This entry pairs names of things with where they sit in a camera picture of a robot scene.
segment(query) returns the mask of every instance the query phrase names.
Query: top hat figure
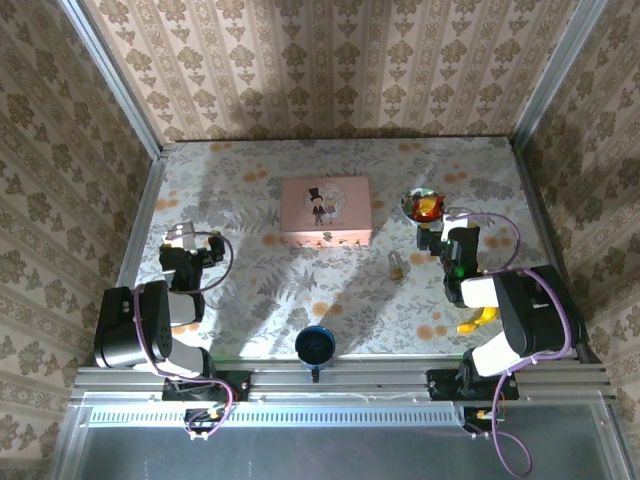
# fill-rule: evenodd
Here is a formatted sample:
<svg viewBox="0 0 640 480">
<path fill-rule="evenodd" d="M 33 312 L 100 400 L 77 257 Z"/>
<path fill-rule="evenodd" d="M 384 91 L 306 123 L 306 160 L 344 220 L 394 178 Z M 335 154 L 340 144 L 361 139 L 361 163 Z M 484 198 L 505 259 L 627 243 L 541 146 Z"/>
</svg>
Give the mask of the top hat figure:
<svg viewBox="0 0 640 480">
<path fill-rule="evenodd" d="M 311 195 L 311 203 L 313 204 L 312 213 L 316 219 L 316 226 L 324 225 L 322 217 L 325 215 L 324 208 L 322 208 L 322 202 L 324 201 L 324 198 L 318 193 L 318 190 L 319 189 L 317 187 L 309 189 L 309 195 Z"/>
</svg>

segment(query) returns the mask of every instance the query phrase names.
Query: aluminum frame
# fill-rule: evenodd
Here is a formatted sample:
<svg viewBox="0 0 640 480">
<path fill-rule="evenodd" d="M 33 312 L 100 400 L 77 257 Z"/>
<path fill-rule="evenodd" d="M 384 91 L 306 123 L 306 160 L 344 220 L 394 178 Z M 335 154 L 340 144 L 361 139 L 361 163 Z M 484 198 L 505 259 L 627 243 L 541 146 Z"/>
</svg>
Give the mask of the aluminum frame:
<svg viewBox="0 0 640 480">
<path fill-rule="evenodd" d="M 149 231 L 149 226 L 153 218 L 153 211 L 158 199 L 162 180 L 164 179 L 164 171 L 170 151 L 171 149 L 164 149 L 160 158 L 156 162 L 153 162 L 149 169 L 147 183 L 142 192 L 136 219 L 131 228 L 131 236 L 129 237 L 127 250 L 122 259 L 122 267 L 120 268 L 116 282 L 117 287 L 133 288 L 135 286 L 140 261 L 142 260 L 142 253 L 144 252 L 144 246 L 147 241 L 147 232 Z"/>
<path fill-rule="evenodd" d="M 607 3 L 605 0 L 578 2 L 567 28 L 562 33 L 547 67 L 510 135 L 517 150 L 522 151 L 531 139 L 542 115 L 560 88 Z"/>
<path fill-rule="evenodd" d="M 490 403 L 435 402 L 429 399 L 425 384 L 426 371 L 457 368 L 459 362 L 458 356 L 338 358 L 321 372 L 318 384 L 312 383 L 310 372 L 297 359 L 229 360 L 217 362 L 216 366 L 224 370 L 253 372 L 249 402 L 238 407 L 239 413 L 264 415 L 289 410 L 312 412 L 317 409 L 336 415 L 395 412 L 400 417 L 409 415 L 404 424 L 428 428 L 443 425 L 419 423 L 416 420 L 421 418 L 418 414 L 442 409 L 457 412 L 459 410 L 456 409 L 464 406 L 488 406 Z M 598 431 L 613 478 L 636 478 L 613 415 L 614 388 L 607 378 L 604 365 L 581 364 L 573 356 L 567 356 L 562 360 L 532 365 L 517 372 L 515 379 L 520 399 L 509 401 L 512 406 L 590 405 L 594 422 L 599 425 Z M 210 402 L 162 402 L 163 383 L 164 379 L 151 373 L 81 368 L 72 391 L 69 413 L 56 444 L 51 478 L 75 478 L 89 428 L 135 427 L 136 421 L 137 426 L 150 426 L 149 417 L 133 421 L 136 414 L 143 412 L 146 415 L 158 415 L 156 418 L 161 421 L 157 426 L 166 427 L 171 425 L 166 424 L 165 420 L 175 423 L 178 418 L 176 415 L 181 415 L 187 408 L 212 406 Z M 111 424 L 105 425 L 104 421 L 97 421 L 102 417 L 96 416 L 92 424 L 94 412 L 122 417 L 112 416 L 112 419 L 120 420 L 109 420 Z M 385 426 L 384 422 L 373 423 Z M 269 426 L 264 418 L 260 425 Z"/>
</svg>

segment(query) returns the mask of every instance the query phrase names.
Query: gray floor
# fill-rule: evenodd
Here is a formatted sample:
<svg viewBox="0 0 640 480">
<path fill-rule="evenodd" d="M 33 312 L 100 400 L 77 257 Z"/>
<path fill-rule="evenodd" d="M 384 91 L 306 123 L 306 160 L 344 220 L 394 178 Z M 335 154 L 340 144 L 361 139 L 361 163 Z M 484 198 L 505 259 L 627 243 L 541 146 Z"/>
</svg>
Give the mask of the gray floor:
<svg viewBox="0 0 640 480">
<path fill-rule="evenodd" d="M 587 407 L 518 407 L 505 431 L 533 455 L 531 479 L 602 480 L 606 469 Z M 460 430 L 417 428 L 228 428 L 209 441 L 181 429 L 96 428 L 85 444 L 81 479 L 509 479 L 492 442 Z M 515 469 L 522 453 L 504 441 Z"/>
</svg>

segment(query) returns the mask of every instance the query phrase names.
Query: cartoon character sticker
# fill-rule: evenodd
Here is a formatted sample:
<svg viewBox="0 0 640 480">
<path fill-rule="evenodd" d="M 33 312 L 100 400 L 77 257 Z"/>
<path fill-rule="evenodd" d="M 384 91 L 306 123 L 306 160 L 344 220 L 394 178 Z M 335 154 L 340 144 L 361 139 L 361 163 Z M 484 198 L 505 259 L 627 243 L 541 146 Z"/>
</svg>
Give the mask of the cartoon character sticker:
<svg viewBox="0 0 640 480">
<path fill-rule="evenodd" d="M 308 193 L 305 192 L 305 197 L 305 204 L 313 215 L 315 226 L 325 225 L 325 220 L 333 225 L 347 203 L 344 190 L 330 182 L 310 188 Z"/>
<path fill-rule="evenodd" d="M 311 203 L 313 204 L 312 214 L 316 220 L 316 227 L 318 225 L 324 225 L 322 221 L 322 217 L 325 215 L 324 208 L 322 208 L 322 202 L 324 201 L 324 197 L 318 193 L 319 188 L 310 188 L 309 195 L 311 195 Z"/>
<path fill-rule="evenodd" d="M 331 195 L 327 197 L 327 208 L 325 209 L 326 212 L 326 216 L 329 219 L 329 223 L 333 224 L 333 219 L 334 217 L 338 216 L 338 210 L 336 209 L 336 204 L 338 203 L 338 200 L 336 200 L 336 198 Z"/>
</svg>

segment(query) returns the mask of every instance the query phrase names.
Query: box lid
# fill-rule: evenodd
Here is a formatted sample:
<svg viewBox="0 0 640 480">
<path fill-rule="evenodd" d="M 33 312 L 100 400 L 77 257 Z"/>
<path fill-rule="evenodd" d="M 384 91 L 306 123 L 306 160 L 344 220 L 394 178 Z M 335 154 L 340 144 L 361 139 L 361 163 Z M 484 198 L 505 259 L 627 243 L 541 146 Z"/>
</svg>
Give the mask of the box lid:
<svg viewBox="0 0 640 480">
<path fill-rule="evenodd" d="M 370 230 L 366 177 L 289 178 L 282 182 L 283 232 Z"/>
</svg>

